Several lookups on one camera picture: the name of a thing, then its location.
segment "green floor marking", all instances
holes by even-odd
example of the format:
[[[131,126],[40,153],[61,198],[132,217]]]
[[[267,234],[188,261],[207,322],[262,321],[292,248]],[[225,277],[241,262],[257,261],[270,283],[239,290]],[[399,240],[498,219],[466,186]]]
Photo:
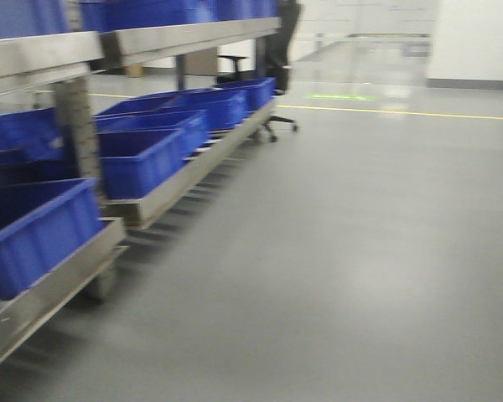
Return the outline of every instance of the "green floor marking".
[[[373,95],[351,95],[351,94],[308,94],[306,96],[309,99],[328,99],[333,101],[360,101],[360,102],[372,102],[376,99]]]

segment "floor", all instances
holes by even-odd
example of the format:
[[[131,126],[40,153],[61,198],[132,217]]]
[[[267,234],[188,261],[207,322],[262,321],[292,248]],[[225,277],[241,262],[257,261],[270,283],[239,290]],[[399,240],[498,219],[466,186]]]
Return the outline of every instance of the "floor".
[[[0,402],[503,402],[503,92],[427,89],[424,55],[297,62],[301,132],[132,232],[110,300],[30,338]],[[173,89],[91,85],[95,110]]]

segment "metal rack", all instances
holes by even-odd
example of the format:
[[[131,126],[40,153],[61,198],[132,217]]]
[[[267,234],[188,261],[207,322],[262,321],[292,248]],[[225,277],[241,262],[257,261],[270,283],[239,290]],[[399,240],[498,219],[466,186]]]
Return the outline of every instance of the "metal rack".
[[[94,32],[0,40],[0,95],[47,84],[64,85],[65,88],[85,84],[83,77],[91,74],[89,62],[102,56],[101,43]],[[74,102],[58,104],[60,119],[64,136],[70,133],[70,139],[76,145],[84,140],[77,135],[82,131],[79,128],[82,124],[83,132],[94,136],[89,130],[88,96],[86,91],[67,95],[75,95],[76,105]],[[78,116],[87,116],[88,119],[74,121]],[[96,160],[93,154],[88,159]],[[80,173],[87,172],[87,169],[79,170]],[[106,280],[102,274],[111,269],[113,261],[123,252],[124,248],[118,245],[126,235],[122,219],[103,221],[105,228],[67,260],[27,291],[11,301],[0,302],[0,363],[75,294],[91,283],[97,285]],[[99,291],[95,296],[104,297],[104,286],[95,286],[95,290]]]
[[[0,95],[52,84],[65,144],[75,154],[82,177],[102,180],[98,141],[91,120],[86,76],[94,71],[142,63],[163,57],[178,58],[178,87],[184,88],[184,56],[244,39],[257,40],[257,72],[262,74],[262,39],[275,33],[278,18],[142,28],[99,35],[65,33],[0,40]],[[128,226],[146,228],[174,205],[218,163],[238,147],[272,113],[274,101],[249,116],[232,131],[197,150],[195,157],[146,198],[108,202],[102,186],[99,200],[106,216],[122,216]],[[105,229],[29,290],[0,303],[0,363],[47,322],[75,294],[87,286],[104,297],[113,261],[125,250],[121,218],[105,219]]]

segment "yellow floor line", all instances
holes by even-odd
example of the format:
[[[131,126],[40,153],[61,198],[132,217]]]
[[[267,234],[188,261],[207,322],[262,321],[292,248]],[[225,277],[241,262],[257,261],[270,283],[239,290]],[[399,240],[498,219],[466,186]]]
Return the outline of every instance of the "yellow floor line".
[[[51,90],[38,90],[37,92],[52,92]],[[129,99],[134,95],[112,95],[112,94],[90,94],[90,96],[100,96],[105,98]],[[425,111],[381,111],[378,109],[352,109],[343,107],[322,107],[322,106],[293,106],[293,105],[277,105],[286,109],[300,109],[306,111],[352,111],[359,113],[377,113],[384,115],[404,115],[404,116],[430,116],[430,117],[453,117],[457,119],[479,119],[479,120],[502,120],[501,116],[479,116],[479,115],[457,115],[453,113],[431,113]]]

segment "blue plastic crate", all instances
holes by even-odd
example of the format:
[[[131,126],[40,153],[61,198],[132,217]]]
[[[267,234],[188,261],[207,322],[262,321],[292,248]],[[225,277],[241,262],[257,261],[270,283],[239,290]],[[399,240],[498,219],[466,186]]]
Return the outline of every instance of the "blue plastic crate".
[[[160,109],[166,103],[174,100],[178,95],[159,94],[149,97],[132,98],[115,104],[114,106],[97,113],[97,117],[103,116],[139,116]]]
[[[182,129],[101,134],[108,198],[142,198],[183,167],[182,134]]]
[[[244,90],[213,90],[211,92],[186,94],[166,104],[168,112],[206,110],[209,131],[235,128],[248,115]]]
[[[179,136],[180,155],[188,157],[197,147],[205,144],[210,134],[206,111],[153,113],[146,116],[99,117],[95,119],[99,132],[150,131],[182,128]]]
[[[186,94],[199,94],[203,92],[211,92],[212,88],[194,88],[191,90],[176,90],[173,92],[158,92],[155,94],[147,94],[136,96],[135,98],[131,98],[131,100],[135,99],[148,99],[148,98],[160,98],[160,97],[171,97],[174,99],[177,96],[186,95]]]
[[[250,4],[253,18],[277,16],[277,0],[253,0]]]
[[[53,108],[0,115],[0,150],[18,149],[25,162],[60,159],[64,143]]]
[[[218,19],[231,21],[234,19],[252,18],[252,3],[256,0],[217,0]]]
[[[216,20],[216,0],[108,0],[106,10],[110,30]]]
[[[75,168],[64,160],[25,162],[17,150],[0,151],[0,187],[74,178]]]
[[[0,0],[0,39],[66,32],[61,0]]]
[[[94,182],[0,188],[0,299],[32,286],[101,230]]]
[[[26,167],[23,161],[19,151],[0,151],[0,186],[35,181],[34,170]]]
[[[80,20],[85,31],[108,32],[106,0],[80,0]]]
[[[260,78],[218,84],[216,88],[244,90],[247,93],[249,111],[257,111],[265,106],[274,96],[276,79]]]

